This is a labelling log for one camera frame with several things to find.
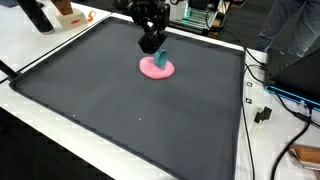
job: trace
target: wire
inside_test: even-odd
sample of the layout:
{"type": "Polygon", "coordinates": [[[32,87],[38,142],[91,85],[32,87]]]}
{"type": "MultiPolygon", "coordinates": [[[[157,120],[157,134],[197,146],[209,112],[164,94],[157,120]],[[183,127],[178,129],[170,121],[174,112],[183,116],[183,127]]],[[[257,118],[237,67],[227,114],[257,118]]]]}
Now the wire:
{"type": "Polygon", "coordinates": [[[231,33],[230,31],[228,31],[228,30],[226,30],[226,29],[224,29],[224,31],[227,32],[227,33],[229,33],[234,39],[236,39],[236,40],[241,44],[241,46],[243,47],[243,49],[250,55],[250,57],[251,57],[254,61],[256,61],[257,63],[259,63],[261,66],[266,66],[266,64],[258,61],[258,60],[250,53],[250,51],[249,51],[248,48],[242,43],[242,41],[241,41],[239,38],[237,38],[233,33],[231,33]]]}
{"type": "Polygon", "coordinates": [[[294,112],[291,109],[288,108],[288,106],[283,102],[282,98],[279,96],[279,94],[277,94],[277,97],[279,98],[282,106],[288,111],[290,112],[292,115],[294,115],[295,117],[299,118],[300,120],[305,122],[305,126],[304,128],[301,130],[301,132],[299,134],[297,134],[294,138],[292,138],[289,143],[286,145],[286,147],[281,151],[281,153],[279,154],[279,156],[277,157],[275,163],[272,166],[272,171],[271,171],[271,180],[274,180],[275,178],[275,174],[277,171],[277,167],[282,159],[282,157],[285,155],[285,153],[289,150],[290,146],[297,140],[299,139],[310,127],[310,124],[315,124],[312,121],[312,108],[309,108],[309,117],[299,113],[299,112],[294,112]]]}
{"type": "Polygon", "coordinates": [[[251,143],[250,143],[250,137],[249,137],[248,125],[247,125],[247,118],[246,118],[246,113],[245,113],[245,110],[244,110],[243,101],[241,101],[241,105],[242,105],[243,121],[244,121],[245,130],[246,130],[247,141],[248,141],[248,148],[249,148],[249,153],[250,153],[251,168],[252,168],[252,179],[255,180],[256,179],[255,168],[254,168],[252,149],[251,149],[251,143]]]}
{"type": "Polygon", "coordinates": [[[271,180],[274,180],[275,175],[276,175],[276,171],[277,171],[277,167],[282,159],[282,157],[286,154],[286,152],[289,150],[290,146],[297,140],[299,139],[310,127],[311,124],[311,118],[309,119],[308,122],[306,122],[304,128],[301,130],[301,132],[299,134],[297,134],[294,138],[292,138],[289,143],[286,145],[286,147],[281,151],[281,153],[279,154],[279,156],[277,157],[275,163],[273,164],[272,167],[272,171],[271,171],[271,180]]]}
{"type": "Polygon", "coordinates": [[[278,93],[276,93],[276,96],[278,97],[278,99],[280,100],[282,106],[288,111],[290,112],[292,115],[296,116],[296,112],[292,111],[291,109],[288,108],[288,106],[283,102],[282,98],[279,96],[278,93]]]}
{"type": "Polygon", "coordinates": [[[265,84],[263,81],[261,81],[260,79],[258,79],[258,78],[252,73],[250,67],[249,67],[247,64],[245,64],[245,66],[246,66],[245,71],[246,71],[246,70],[249,70],[249,73],[250,73],[250,75],[253,77],[253,79],[255,79],[256,81],[260,82],[261,84],[265,84]]]}
{"type": "MultiPolygon", "coordinates": [[[[298,112],[294,112],[294,111],[292,111],[291,109],[289,109],[288,108],[288,106],[283,102],[283,100],[282,100],[282,98],[280,97],[280,95],[278,94],[278,93],[275,93],[276,94],[276,96],[278,97],[278,99],[280,100],[280,103],[282,104],[282,106],[288,111],[288,112],[290,112],[293,116],[297,116],[297,114],[298,114],[298,112]]],[[[311,124],[313,125],[313,126],[315,126],[315,127],[317,127],[317,128],[319,128],[320,129],[320,124],[319,123],[317,123],[317,122],[315,122],[315,121],[313,121],[312,119],[311,119],[311,124]]]]}
{"type": "MultiPolygon", "coordinates": [[[[254,66],[254,67],[259,67],[259,68],[264,68],[262,66],[259,66],[259,65],[250,65],[250,66],[247,66],[246,69],[244,70],[243,72],[243,79],[244,79],[244,76],[246,74],[246,71],[248,68],[250,68],[251,66],[254,66]]],[[[245,109],[244,109],[244,104],[243,104],[243,94],[242,94],[242,91],[240,91],[240,97],[241,97],[241,106],[242,106],[242,113],[243,113],[243,121],[244,121],[244,127],[245,127],[245,131],[246,131],[246,136],[247,136],[247,141],[248,141],[248,148],[249,148],[249,154],[250,154],[250,161],[251,161],[251,168],[252,168],[252,180],[255,180],[256,179],[256,171],[255,171],[255,167],[254,167],[254,162],[253,162],[253,155],[252,155],[252,149],[251,149],[251,143],[250,143],[250,136],[249,136],[249,132],[248,132],[248,125],[247,125],[247,117],[246,117],[246,112],[245,112],[245,109]]]]}

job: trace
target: white table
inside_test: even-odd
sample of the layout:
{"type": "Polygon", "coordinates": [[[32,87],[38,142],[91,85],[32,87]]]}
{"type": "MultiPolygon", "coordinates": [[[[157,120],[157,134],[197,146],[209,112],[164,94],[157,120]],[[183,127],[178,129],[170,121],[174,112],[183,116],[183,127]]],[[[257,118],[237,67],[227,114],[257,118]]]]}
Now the white table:
{"type": "MultiPolygon", "coordinates": [[[[45,4],[42,9],[55,28],[55,32],[51,35],[41,35],[20,6],[7,8],[0,5],[0,60],[15,71],[20,70],[80,32],[90,29],[94,24],[111,14],[107,11],[72,3],[72,7],[81,10],[86,17],[91,10],[96,11],[97,14],[88,26],[84,25],[64,31],[55,17],[57,11],[55,6],[48,0],[41,2],[45,4]]],[[[0,72],[0,81],[4,78],[6,78],[6,75],[0,72]]]]}
{"type": "MultiPolygon", "coordinates": [[[[119,14],[112,14],[111,16],[124,20],[131,20],[130,17],[119,14]]],[[[242,50],[241,47],[236,45],[180,30],[167,28],[167,31],[207,41],[209,43],[222,45],[228,48],[242,50]]],[[[250,51],[258,60],[266,60],[266,54],[254,50],[250,51]]],[[[254,63],[249,56],[247,56],[246,62],[247,64],[254,63]]],[[[252,68],[252,70],[258,75],[258,78],[263,78],[263,74],[259,72],[259,70],[254,68],[252,68]]],[[[115,179],[130,180],[174,179],[166,172],[142,160],[141,158],[136,157],[130,152],[119,148],[108,140],[95,135],[66,118],[15,93],[8,87],[8,83],[9,82],[6,81],[3,84],[0,84],[0,106],[3,109],[12,113],[74,154],[93,164],[109,176],[115,179]]],[[[273,98],[273,96],[266,93],[263,90],[263,87],[253,80],[249,73],[245,76],[244,97],[253,100],[252,104],[245,104],[245,110],[249,133],[251,134],[256,166],[256,179],[269,179],[274,159],[277,157],[284,145],[302,129],[304,124],[286,112],[278,101],[273,98]],[[253,83],[252,88],[245,85],[248,81],[253,83]],[[260,129],[257,134],[253,134],[255,129],[255,124],[253,123],[254,116],[256,112],[261,111],[264,106],[268,106],[273,109],[271,119],[264,122],[264,127],[260,129]]],[[[295,106],[295,104],[289,103],[290,108],[294,109],[296,108],[295,106]]],[[[299,139],[298,142],[320,146],[320,141],[318,141],[317,137],[320,137],[320,131],[315,127],[310,127],[306,135],[299,139]]],[[[238,138],[236,167],[236,179],[252,179],[251,165],[242,118],[238,138]]],[[[282,180],[311,180],[315,178],[311,171],[294,167],[287,156],[285,156],[283,161],[281,161],[277,171],[277,176],[281,177],[277,179],[282,180]]]]}

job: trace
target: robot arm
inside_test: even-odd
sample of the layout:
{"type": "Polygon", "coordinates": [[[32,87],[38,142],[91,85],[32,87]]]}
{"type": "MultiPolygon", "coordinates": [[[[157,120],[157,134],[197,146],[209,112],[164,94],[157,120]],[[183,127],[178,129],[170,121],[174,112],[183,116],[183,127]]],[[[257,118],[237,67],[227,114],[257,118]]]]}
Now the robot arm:
{"type": "Polygon", "coordinates": [[[169,25],[170,5],[164,0],[133,0],[128,9],[134,23],[145,32],[139,40],[142,51],[155,53],[167,38],[164,30],[169,25]]]}

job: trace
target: cable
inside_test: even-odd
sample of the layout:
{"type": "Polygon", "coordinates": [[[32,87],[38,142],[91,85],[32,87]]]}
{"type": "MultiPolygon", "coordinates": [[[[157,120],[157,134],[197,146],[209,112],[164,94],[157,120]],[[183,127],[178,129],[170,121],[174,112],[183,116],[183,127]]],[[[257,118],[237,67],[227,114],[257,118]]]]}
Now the cable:
{"type": "MultiPolygon", "coordinates": [[[[259,68],[264,68],[262,66],[258,66],[258,65],[250,65],[250,66],[255,66],[255,67],[259,67],[259,68]]],[[[248,68],[250,68],[250,66],[247,66],[246,69],[243,72],[243,79],[244,76],[246,74],[246,71],[248,68]]],[[[243,94],[242,91],[240,91],[240,97],[241,97],[241,106],[242,106],[242,113],[243,113],[243,121],[244,121],[244,127],[245,127],[245,131],[246,131],[246,136],[247,136],[247,141],[248,141],[248,148],[249,148],[249,154],[250,154],[250,161],[251,161],[251,168],[252,168],[252,180],[256,179],[256,171],[255,171],[255,167],[254,167],[254,162],[253,162],[253,155],[252,155],[252,149],[251,149],[251,143],[250,143],[250,136],[249,136],[249,131],[248,131],[248,125],[247,125],[247,118],[246,118],[246,112],[244,109],[244,104],[243,104],[243,94]]]]}
{"type": "Polygon", "coordinates": [[[261,84],[265,84],[263,81],[261,81],[260,79],[258,79],[255,75],[253,75],[250,67],[249,67],[247,64],[245,64],[245,66],[246,66],[245,71],[246,71],[246,70],[249,70],[249,73],[251,74],[251,76],[252,76],[256,81],[260,82],[261,84]]]}
{"type": "Polygon", "coordinates": [[[278,97],[278,99],[280,100],[282,106],[288,111],[290,112],[293,116],[296,116],[296,112],[292,111],[291,109],[288,108],[288,106],[283,102],[282,98],[279,96],[278,93],[276,93],[276,96],[278,97]]]}
{"type": "Polygon", "coordinates": [[[243,101],[241,101],[241,106],[242,106],[244,126],[245,126],[245,130],[246,130],[246,135],[247,135],[248,148],[249,148],[249,153],[250,153],[251,168],[252,168],[252,179],[255,180],[256,179],[256,175],[255,175],[254,162],[253,162],[253,156],[252,156],[252,149],[251,149],[251,143],[250,143],[249,132],[248,132],[247,118],[246,118],[246,113],[245,113],[245,110],[244,110],[243,101]]]}
{"type": "Polygon", "coordinates": [[[243,47],[243,49],[251,56],[251,58],[256,61],[257,63],[259,63],[261,66],[266,66],[266,64],[258,61],[251,53],[250,51],[248,50],[248,48],[242,43],[242,41],[240,39],[238,39],[233,33],[231,33],[230,31],[224,29],[225,32],[229,33],[234,39],[236,39],[240,44],[241,46],[243,47]]]}
{"type": "MultiPolygon", "coordinates": [[[[292,111],[291,109],[289,109],[288,106],[283,102],[283,100],[282,100],[282,98],[279,96],[279,94],[278,94],[278,93],[275,93],[275,94],[276,94],[276,96],[278,97],[278,99],[280,100],[282,106],[283,106],[288,112],[290,112],[293,116],[297,117],[297,114],[301,114],[301,113],[294,112],[294,111],[292,111]]],[[[303,121],[303,122],[308,122],[308,120],[301,119],[301,118],[299,118],[299,119],[300,119],[301,121],[303,121]]],[[[312,119],[311,119],[311,124],[312,124],[313,126],[315,126],[315,127],[317,127],[317,128],[320,129],[320,124],[317,123],[317,122],[314,122],[312,119]]]]}
{"type": "Polygon", "coordinates": [[[297,140],[299,139],[310,127],[310,124],[311,124],[311,118],[307,118],[305,117],[306,119],[309,119],[304,128],[301,130],[301,132],[299,134],[297,134],[294,138],[291,139],[291,141],[289,141],[289,143],[286,145],[286,147],[281,151],[281,153],[279,154],[279,156],[277,157],[273,167],[272,167],[272,171],[271,171],[271,180],[274,180],[275,178],[275,175],[276,175],[276,171],[277,171],[277,167],[282,159],[282,157],[286,154],[286,152],[289,150],[289,147],[297,140]]]}

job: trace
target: teal object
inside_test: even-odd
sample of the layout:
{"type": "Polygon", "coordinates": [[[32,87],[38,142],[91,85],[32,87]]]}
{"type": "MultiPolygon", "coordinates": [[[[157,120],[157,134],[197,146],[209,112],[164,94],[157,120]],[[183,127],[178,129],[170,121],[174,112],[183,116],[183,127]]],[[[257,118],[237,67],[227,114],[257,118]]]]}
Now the teal object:
{"type": "Polygon", "coordinates": [[[164,49],[158,49],[158,51],[153,55],[154,64],[158,68],[163,68],[168,61],[168,52],[164,49]]]}

